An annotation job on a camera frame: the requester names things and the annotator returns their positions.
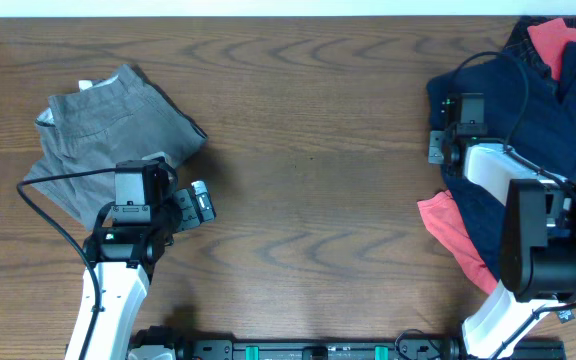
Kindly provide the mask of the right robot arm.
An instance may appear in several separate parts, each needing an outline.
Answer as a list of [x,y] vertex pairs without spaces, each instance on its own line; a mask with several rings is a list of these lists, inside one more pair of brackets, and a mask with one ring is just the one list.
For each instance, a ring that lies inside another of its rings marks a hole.
[[500,280],[442,359],[510,359],[543,318],[576,309],[576,184],[507,143],[456,130],[430,134],[428,161],[483,188],[505,208]]

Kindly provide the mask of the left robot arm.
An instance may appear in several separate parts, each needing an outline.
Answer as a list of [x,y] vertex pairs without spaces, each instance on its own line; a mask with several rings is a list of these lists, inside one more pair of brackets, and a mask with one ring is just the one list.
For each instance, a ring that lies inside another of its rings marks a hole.
[[214,220],[207,186],[195,181],[169,196],[121,187],[99,211],[84,244],[91,270],[83,276],[81,305],[67,359],[125,359],[131,331],[147,297],[156,263],[174,235]]

